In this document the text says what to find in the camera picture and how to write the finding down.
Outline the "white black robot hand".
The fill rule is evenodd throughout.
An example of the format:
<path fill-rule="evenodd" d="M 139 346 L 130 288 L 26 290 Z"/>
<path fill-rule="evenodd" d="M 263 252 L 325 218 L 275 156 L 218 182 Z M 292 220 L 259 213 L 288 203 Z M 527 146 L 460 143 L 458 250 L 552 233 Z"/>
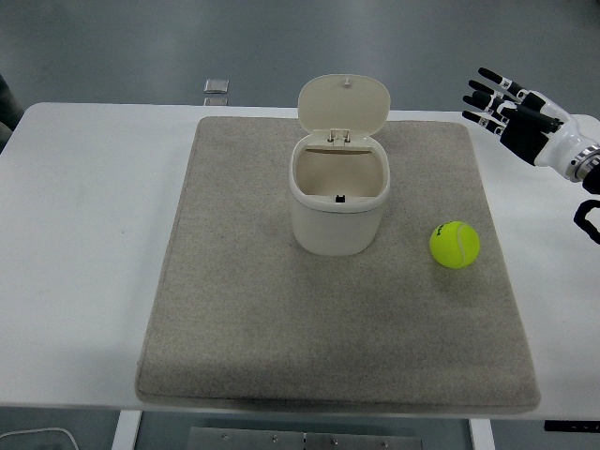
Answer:
<path fill-rule="evenodd" d="M 462 116 L 496 136 L 526 163 L 550 167 L 597 194 L 599 141 L 584 136 L 576 118 L 543 94 L 485 67 L 478 73 L 494 85 L 469 81 L 472 93 L 463 101 L 477 111 Z"/>

